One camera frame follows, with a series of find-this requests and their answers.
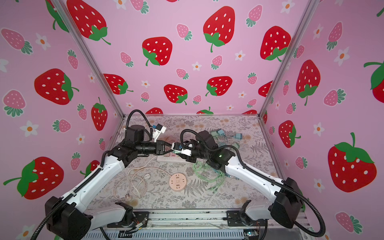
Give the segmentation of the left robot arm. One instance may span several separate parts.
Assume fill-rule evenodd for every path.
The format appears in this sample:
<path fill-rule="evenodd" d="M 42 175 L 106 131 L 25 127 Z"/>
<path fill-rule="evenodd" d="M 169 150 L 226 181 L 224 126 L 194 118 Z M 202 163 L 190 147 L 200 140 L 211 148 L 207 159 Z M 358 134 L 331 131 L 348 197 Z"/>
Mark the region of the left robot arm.
<path fill-rule="evenodd" d="M 89 231 L 108 224 L 133 226 L 135 229 L 133 207 L 123 202 L 116 202 L 95 213 L 87 213 L 87 208 L 108 182 L 133 160 L 167 154 L 165 148 L 170 144 L 158 140 L 165 130 L 166 127 L 160 124 L 149 130 L 140 125 L 127 125 L 125 138 L 113 149 L 103 153 L 101 163 L 95 170 L 62 197 L 52 197 L 46 202 L 46 217 L 31 238 L 37 239 L 43 227 L 63 240 L 81 240 Z"/>

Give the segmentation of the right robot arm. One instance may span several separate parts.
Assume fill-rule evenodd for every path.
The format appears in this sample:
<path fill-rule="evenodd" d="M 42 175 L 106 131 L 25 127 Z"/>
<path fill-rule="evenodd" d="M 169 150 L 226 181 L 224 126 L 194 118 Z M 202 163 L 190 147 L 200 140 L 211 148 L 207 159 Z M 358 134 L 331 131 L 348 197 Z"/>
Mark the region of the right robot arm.
<path fill-rule="evenodd" d="M 180 134 L 180 142 L 172 145 L 173 151 L 185 160 L 206 160 L 213 169 L 236 177 L 262 193 L 269 201 L 267 207 L 271 218 L 281 226 L 291 229 L 297 226 L 313 237 L 322 237 L 326 233 L 326 224 L 319 210 L 307 198 L 291 178 L 282 180 L 254 168 L 242 160 L 238 148 L 232 145 L 218 146 L 214 137 L 207 131 L 197 133 L 185 129 Z M 297 216 L 303 205 L 307 205 L 319 221 L 320 229 L 310 231 L 297 222 Z"/>

